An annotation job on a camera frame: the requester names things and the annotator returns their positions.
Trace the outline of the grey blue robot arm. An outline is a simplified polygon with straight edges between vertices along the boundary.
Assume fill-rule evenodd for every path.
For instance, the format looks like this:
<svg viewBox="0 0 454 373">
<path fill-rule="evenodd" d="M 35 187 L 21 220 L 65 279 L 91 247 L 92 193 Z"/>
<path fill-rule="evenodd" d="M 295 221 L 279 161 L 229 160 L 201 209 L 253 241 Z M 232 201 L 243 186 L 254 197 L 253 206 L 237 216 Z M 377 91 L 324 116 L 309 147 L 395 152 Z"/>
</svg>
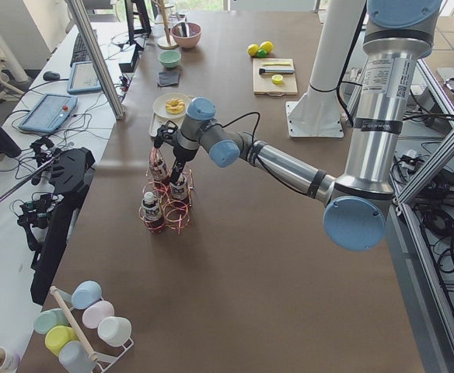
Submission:
<svg viewBox="0 0 454 373">
<path fill-rule="evenodd" d="M 352 23 L 367 19 L 358 108 L 351 120 L 349 149 L 329 150 L 324 162 L 342 161 L 343 172 L 331 176 L 266 142 L 254 133 L 228 132 L 215 120 L 215 106 L 193 99 L 172 136 L 177 178 L 199 149 L 226 167 L 237 159 L 264 170 L 289 189 L 324 204 L 326 234 L 342 248 L 362 251 L 376 246 L 386 231 L 393 198 L 389 171 L 403 126 L 414 71 L 431 53 L 438 1 L 366 1 Z"/>
</svg>

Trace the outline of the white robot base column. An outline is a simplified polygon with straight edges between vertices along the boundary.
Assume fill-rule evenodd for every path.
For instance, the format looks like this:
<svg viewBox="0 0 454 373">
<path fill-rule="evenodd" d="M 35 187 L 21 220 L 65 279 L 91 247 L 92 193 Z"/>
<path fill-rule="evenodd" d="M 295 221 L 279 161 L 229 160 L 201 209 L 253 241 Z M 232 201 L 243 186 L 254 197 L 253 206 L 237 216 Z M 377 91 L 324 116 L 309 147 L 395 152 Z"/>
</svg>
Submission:
<svg viewBox="0 0 454 373">
<path fill-rule="evenodd" d="M 341 106 L 337 93 L 353 40 L 361 30 L 366 1 L 332 1 L 323 23 L 309 87 L 299 101 L 286 103 L 288 134 L 292 138 L 342 138 Z"/>
</svg>

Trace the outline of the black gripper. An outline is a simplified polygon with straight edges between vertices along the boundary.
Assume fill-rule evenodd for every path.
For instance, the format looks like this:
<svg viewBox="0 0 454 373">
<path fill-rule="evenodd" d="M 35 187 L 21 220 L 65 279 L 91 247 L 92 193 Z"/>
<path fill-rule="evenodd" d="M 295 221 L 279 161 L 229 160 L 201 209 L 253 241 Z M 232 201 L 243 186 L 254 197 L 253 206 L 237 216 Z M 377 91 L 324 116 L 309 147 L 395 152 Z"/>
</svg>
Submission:
<svg viewBox="0 0 454 373">
<path fill-rule="evenodd" d="M 172 172 L 170 174 L 170 183 L 176 184 L 177 187 L 181 187 L 185 184 L 183 169 L 189 161 L 190 157 L 188 155 L 176 156 L 176 160 L 173 164 Z"/>
</svg>

